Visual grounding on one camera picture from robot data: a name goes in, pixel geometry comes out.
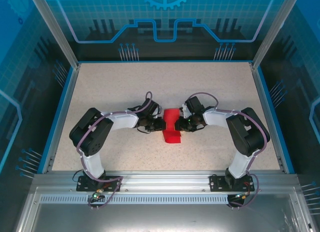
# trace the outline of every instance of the glass panel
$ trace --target glass panel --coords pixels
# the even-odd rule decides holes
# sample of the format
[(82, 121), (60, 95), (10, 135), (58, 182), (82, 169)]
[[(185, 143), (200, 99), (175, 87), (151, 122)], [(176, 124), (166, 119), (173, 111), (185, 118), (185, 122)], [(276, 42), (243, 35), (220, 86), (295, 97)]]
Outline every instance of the glass panel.
[[(320, 0), (297, 0), (261, 63), (275, 113), (302, 185), (320, 183)], [(310, 185), (310, 209), (319, 192)], [(310, 211), (317, 218), (317, 210)]]
[(283, 1), (47, 0), (78, 59), (102, 61), (252, 60)]
[(0, 8), (0, 230), (14, 231), (70, 65), (32, 0)]

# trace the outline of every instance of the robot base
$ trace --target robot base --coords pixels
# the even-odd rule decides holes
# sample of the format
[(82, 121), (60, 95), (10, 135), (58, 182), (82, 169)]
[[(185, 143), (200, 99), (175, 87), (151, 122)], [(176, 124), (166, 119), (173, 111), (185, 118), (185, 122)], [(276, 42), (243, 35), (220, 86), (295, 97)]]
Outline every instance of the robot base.
[(251, 176), (245, 175), (236, 180), (232, 188), (226, 182), (225, 176), (212, 175), (209, 177), (210, 191), (211, 192), (247, 192), (248, 187), (245, 182), (249, 183), (250, 192), (255, 191), (254, 182)]
[[(102, 175), (99, 179), (101, 180), (110, 180), (117, 178), (118, 176), (106, 176)], [(113, 192), (115, 191), (115, 188), (117, 186), (118, 181), (110, 182), (110, 183), (101, 183), (97, 182), (87, 175), (79, 176), (76, 191), (79, 192), (95, 192), (98, 189), (103, 188), (104, 192)]]

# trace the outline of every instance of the speckled work surface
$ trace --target speckled work surface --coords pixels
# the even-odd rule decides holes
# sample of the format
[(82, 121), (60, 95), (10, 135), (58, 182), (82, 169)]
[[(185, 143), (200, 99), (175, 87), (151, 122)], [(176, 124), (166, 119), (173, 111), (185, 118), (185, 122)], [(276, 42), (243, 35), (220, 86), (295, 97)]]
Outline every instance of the speckled work surface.
[[(181, 107), (191, 94), (209, 92), (219, 99), (220, 109), (252, 107), (267, 125), (247, 62), (82, 64), (52, 169), (82, 168), (69, 132), (89, 108), (119, 111), (141, 105), (149, 90), (163, 108)], [(205, 95), (199, 99), (204, 106), (215, 104)], [(207, 126), (181, 135), (181, 144), (167, 144), (162, 132), (113, 131), (100, 150), (102, 164), (106, 170), (174, 171), (224, 170), (232, 162), (236, 149), (228, 129)], [(279, 169), (271, 141), (252, 169)]]

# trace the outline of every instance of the white robotic arm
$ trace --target white robotic arm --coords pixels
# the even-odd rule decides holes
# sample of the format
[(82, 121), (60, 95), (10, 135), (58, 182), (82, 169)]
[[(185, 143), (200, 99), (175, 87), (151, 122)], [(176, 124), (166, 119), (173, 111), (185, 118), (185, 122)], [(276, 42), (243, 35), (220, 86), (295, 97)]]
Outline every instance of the white robotic arm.
[[(117, 114), (108, 116), (113, 122), (110, 131), (122, 129), (122, 128), (134, 128), (137, 125), (139, 117), (136, 114)], [(104, 172), (104, 168), (101, 163), (100, 151), (97, 151), (94, 155), (84, 156), (83, 158), (87, 170), (95, 177), (99, 178)]]
[(182, 105), (181, 111), (183, 116), (176, 123), (176, 128), (180, 130), (194, 132), (207, 125), (221, 126), (230, 130), (235, 145), (235, 157), (225, 172), (225, 180), (230, 187), (237, 182), (237, 179), (247, 174), (253, 157), (270, 140), (268, 131), (251, 108), (241, 112), (219, 110), (216, 107), (205, 108), (194, 96)]

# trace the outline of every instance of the red object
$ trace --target red object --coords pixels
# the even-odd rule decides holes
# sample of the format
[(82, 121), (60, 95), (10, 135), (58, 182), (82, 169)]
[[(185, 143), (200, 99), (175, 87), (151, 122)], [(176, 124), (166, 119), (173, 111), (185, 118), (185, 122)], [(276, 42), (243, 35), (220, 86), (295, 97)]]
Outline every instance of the red object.
[(179, 119), (179, 109), (166, 109), (164, 110), (163, 119), (166, 124), (166, 128), (163, 132), (164, 140), (167, 143), (175, 144), (181, 143), (180, 131), (175, 130), (175, 123)]

